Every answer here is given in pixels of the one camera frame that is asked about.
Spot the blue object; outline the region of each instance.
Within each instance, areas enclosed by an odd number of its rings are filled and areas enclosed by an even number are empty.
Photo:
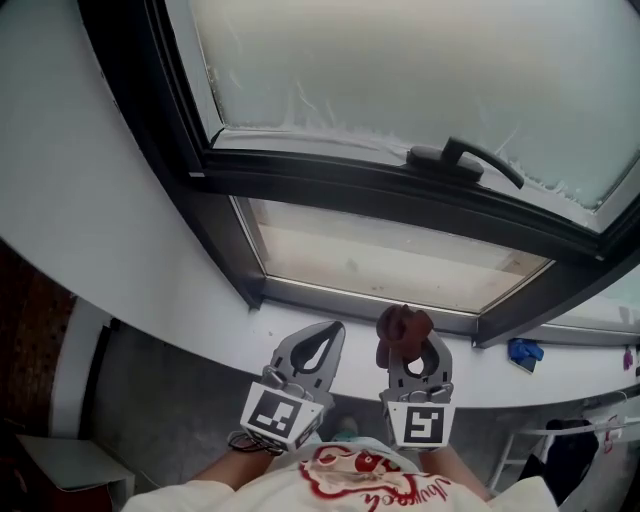
[[[533,357],[537,361],[542,361],[544,357],[544,350],[535,341],[522,338],[514,338],[509,341],[507,350],[509,359],[513,359],[516,363],[521,362],[526,357]]]

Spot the window handle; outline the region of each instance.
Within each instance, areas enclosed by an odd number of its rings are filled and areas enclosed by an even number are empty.
[[[479,148],[478,146],[474,146],[473,144],[469,144],[468,142],[465,142],[463,140],[456,139],[455,137],[449,137],[449,140],[442,150],[440,159],[451,165],[456,165],[462,157],[462,153],[471,153],[472,155],[477,156],[481,160],[484,160],[485,162],[490,164],[492,167],[498,169],[516,187],[523,187],[524,178],[520,176],[504,160],[498,158],[495,155],[492,155],[491,153],[487,153],[484,149]]]

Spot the floor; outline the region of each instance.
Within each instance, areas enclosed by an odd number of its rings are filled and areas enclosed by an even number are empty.
[[[112,334],[102,362],[91,415],[92,437],[136,472],[138,492],[185,482],[224,453],[227,434],[238,429],[254,379],[254,375],[122,325]],[[362,435],[386,441],[380,403],[340,395],[335,396],[335,402],[320,430],[324,439],[331,435],[337,418],[351,414]],[[488,482],[511,430],[541,427],[555,417],[575,417],[584,406],[585,401],[576,401],[540,407],[458,409],[450,441],[475,474]],[[517,458],[520,451],[524,457],[529,448],[530,442],[516,445],[511,456]],[[628,454],[625,450],[617,458],[605,459],[601,470],[620,474],[618,470],[624,469],[630,479],[637,460],[637,452]],[[629,483],[614,480],[605,495],[613,492],[616,502],[621,503]],[[509,475],[501,483],[508,485]],[[617,508],[603,505],[588,510]]]

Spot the window frame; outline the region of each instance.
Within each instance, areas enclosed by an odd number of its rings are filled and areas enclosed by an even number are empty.
[[[468,335],[482,348],[529,331],[542,333],[546,342],[599,344],[601,331],[585,334],[585,329],[576,328],[570,335],[567,328],[543,324],[640,263],[639,196],[598,234],[504,193],[446,179],[435,166],[416,169],[322,155],[211,149],[224,128],[210,140],[203,126],[197,105],[203,101],[201,85],[198,101],[192,92],[194,80],[201,77],[185,70],[169,17],[168,6],[175,9],[176,1],[78,3],[115,104],[144,157],[249,307],[276,300],[373,320],[397,301],[267,276],[235,197],[367,215],[554,260],[544,272],[472,319],[456,311],[416,307],[429,311],[439,330]],[[214,105],[207,98],[204,101],[207,108]],[[630,343],[629,333],[619,334],[609,335],[602,344]]]

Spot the white t-shirt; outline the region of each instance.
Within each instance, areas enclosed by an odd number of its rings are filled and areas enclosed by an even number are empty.
[[[541,478],[529,478],[485,503],[448,478],[420,473],[392,451],[323,443],[278,457],[262,477],[234,492],[191,481],[133,497],[124,512],[553,512]]]

